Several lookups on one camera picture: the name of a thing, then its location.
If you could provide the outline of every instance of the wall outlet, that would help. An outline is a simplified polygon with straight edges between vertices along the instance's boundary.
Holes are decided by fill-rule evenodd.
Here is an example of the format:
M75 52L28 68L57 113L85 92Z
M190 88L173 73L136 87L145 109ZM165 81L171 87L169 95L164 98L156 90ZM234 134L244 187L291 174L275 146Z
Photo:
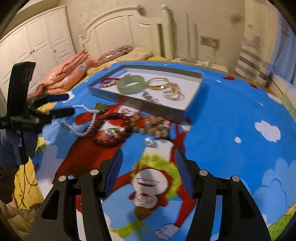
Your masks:
M209 38L209 37L201 37L200 44L205 45L205 46L211 46L214 48L219 48L220 47L220 40Z

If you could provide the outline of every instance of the white wardrobe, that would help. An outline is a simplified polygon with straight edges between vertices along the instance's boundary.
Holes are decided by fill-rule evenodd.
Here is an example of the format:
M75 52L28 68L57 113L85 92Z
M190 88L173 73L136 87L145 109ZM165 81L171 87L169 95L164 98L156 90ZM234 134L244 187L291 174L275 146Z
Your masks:
M10 31L0 40L0 88L7 100L12 66L36 62L29 93L54 67L75 55L68 26L66 6L38 14Z

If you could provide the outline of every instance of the patterned pillow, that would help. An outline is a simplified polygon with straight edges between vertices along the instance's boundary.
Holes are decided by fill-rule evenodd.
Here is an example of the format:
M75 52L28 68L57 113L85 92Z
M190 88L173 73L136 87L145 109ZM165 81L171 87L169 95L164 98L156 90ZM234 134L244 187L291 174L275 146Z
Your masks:
M132 46L130 45L123 45L119 48L113 49L112 51L103 54L99 59L99 66L102 65L103 63L109 62L113 59L116 59L128 52L130 52L133 49Z

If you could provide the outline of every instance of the silver screw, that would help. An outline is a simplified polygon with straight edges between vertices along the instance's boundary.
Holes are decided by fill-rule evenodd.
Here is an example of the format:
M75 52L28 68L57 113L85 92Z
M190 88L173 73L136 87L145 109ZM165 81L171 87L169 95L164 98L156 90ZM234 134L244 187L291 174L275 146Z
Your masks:
M235 182L239 182L239 181L240 181L240 179L239 179L238 176L233 176L233 177L232 177L232 180L235 181Z
M60 181L61 183L64 182L66 179L67 179L66 176L60 176L60 177L59 177L59 181Z
M200 175L206 176L207 175L207 171L206 170L200 170Z
M95 176L99 173L99 171L97 169L91 170L91 175Z

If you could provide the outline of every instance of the dark red beaded bracelet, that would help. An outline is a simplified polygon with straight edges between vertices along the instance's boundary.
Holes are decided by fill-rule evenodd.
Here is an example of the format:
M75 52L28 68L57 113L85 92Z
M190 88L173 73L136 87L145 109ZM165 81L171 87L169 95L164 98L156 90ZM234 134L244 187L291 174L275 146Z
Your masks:
M124 121L124 130L121 131L117 136L111 137L110 139L97 139L96 134L102 127L105 121L108 120L118 120L122 119ZM121 113L112 113L109 115L105 115L100 119L97 119L94 126L91 129L91 132L89 136L93 140L94 143L97 145L102 145L102 146L114 146L119 143L123 143L126 138L130 137L130 135L133 133L133 128L131 126L131 122L128 117L126 117L124 114Z

